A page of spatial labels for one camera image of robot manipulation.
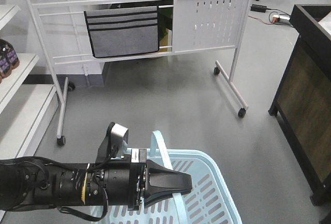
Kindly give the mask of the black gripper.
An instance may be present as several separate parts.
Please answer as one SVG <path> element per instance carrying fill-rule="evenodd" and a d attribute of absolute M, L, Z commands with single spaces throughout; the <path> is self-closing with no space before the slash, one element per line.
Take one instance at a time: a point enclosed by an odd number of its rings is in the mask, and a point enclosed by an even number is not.
<path fill-rule="evenodd" d="M 106 193 L 107 205 L 122 205 L 127 206 L 129 210 L 139 210 L 145 168 L 145 206 L 172 198 L 174 193 L 191 193 L 191 175 L 167 169 L 152 160 L 147 160 L 146 149 L 133 148 L 131 154 L 124 155 L 123 159 L 111 159 L 102 167 L 96 165 L 88 169 L 86 204 L 103 205 L 103 195 Z"/>

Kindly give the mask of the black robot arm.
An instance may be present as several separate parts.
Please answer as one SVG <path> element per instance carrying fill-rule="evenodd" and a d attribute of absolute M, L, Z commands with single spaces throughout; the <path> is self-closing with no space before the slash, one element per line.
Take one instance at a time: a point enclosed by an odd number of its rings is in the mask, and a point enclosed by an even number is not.
<path fill-rule="evenodd" d="M 137 211 L 191 191 L 189 174 L 128 154 L 98 163 L 60 163 L 37 156 L 1 161 L 1 210 L 6 212 L 55 208 L 98 222 L 109 206 Z"/>

